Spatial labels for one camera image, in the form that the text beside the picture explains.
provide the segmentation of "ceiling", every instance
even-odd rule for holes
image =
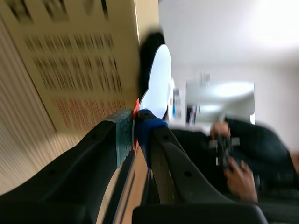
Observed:
[[[173,64],[299,65],[298,0],[163,0]]]

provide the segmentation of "blue clamp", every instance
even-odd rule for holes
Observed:
[[[148,109],[143,109],[143,110],[140,110],[139,112],[151,113],[151,111]],[[149,133],[150,133],[151,129],[153,129],[155,127],[161,127],[161,126],[168,127],[168,124],[160,118],[148,119],[148,120],[144,120],[141,123],[136,124],[136,135],[137,135],[138,143],[142,150],[142,153],[145,158],[148,169],[151,169],[150,149],[148,148]]]

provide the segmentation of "white round object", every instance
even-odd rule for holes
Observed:
[[[149,109],[157,118],[167,110],[171,91],[171,58],[168,47],[161,45],[155,54],[149,75],[149,86],[140,102],[140,110]]]

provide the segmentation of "cardboard box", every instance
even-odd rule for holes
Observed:
[[[157,0],[0,0],[0,15],[58,132],[133,108]]]

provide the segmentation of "person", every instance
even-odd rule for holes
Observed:
[[[210,136],[185,130],[172,132],[191,161],[221,193],[231,192],[243,201],[257,202],[255,175],[270,189],[275,189],[275,186],[269,183],[273,185],[280,177],[290,177],[292,181],[297,178],[299,155],[290,153],[275,132],[266,127],[226,119],[212,126]],[[216,166],[216,152],[209,147],[210,140],[216,135],[240,139],[240,145],[233,148],[233,158],[228,159],[231,169],[221,170]],[[293,193],[277,190],[267,193],[267,196],[293,196]]]

